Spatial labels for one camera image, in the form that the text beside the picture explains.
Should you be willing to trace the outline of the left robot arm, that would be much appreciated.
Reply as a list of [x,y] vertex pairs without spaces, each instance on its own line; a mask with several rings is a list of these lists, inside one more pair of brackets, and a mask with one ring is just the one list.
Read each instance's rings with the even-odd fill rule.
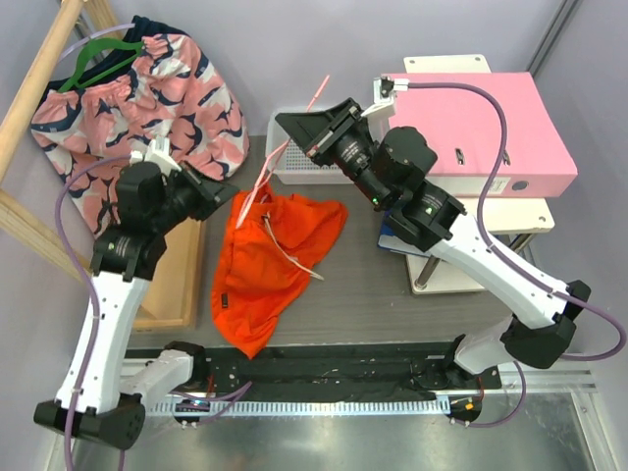
[[93,245],[90,304],[73,361],[56,396],[36,405],[33,420],[67,439],[126,451],[149,408],[178,387],[199,391],[209,378],[204,348],[185,341],[168,343],[139,373],[121,378],[135,315],[167,248],[165,236],[187,219],[207,220],[238,189],[187,162],[171,171],[140,162],[122,169],[116,193],[118,220]]

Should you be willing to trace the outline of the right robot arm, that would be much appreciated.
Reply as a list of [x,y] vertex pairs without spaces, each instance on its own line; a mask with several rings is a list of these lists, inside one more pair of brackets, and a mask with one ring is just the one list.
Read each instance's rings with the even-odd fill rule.
[[438,369],[449,384],[466,387],[510,361],[548,369],[563,355],[581,311],[568,297],[587,299],[589,287],[557,280],[482,235],[476,216],[428,181],[437,155],[417,129],[395,127],[375,141],[353,99],[325,111],[283,112],[275,121],[313,163],[338,166],[375,210],[386,212],[395,236],[463,271],[510,309],[482,333],[455,339]]

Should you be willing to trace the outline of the orange shorts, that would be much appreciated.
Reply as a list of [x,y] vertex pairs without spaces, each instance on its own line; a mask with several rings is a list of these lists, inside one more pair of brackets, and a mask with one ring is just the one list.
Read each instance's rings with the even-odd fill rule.
[[335,200],[276,194],[260,188],[242,223],[248,193],[232,200],[211,290],[212,319],[233,347],[252,359],[271,339],[281,314],[312,280],[348,218]]

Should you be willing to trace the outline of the pink wire hanger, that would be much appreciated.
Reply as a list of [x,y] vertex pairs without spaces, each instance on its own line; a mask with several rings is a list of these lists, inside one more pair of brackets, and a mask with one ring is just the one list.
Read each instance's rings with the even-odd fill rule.
[[240,212],[238,214],[235,227],[238,229],[241,227],[242,223],[246,219],[252,204],[254,203],[255,197],[258,191],[269,182],[275,170],[277,168],[278,163],[281,161],[284,153],[286,152],[288,145],[290,143],[290,138],[285,140],[280,146],[274,149],[271,153],[269,153],[265,157],[264,164],[260,170],[260,174],[257,180],[254,183],[251,191],[246,195],[244,202],[240,208]]

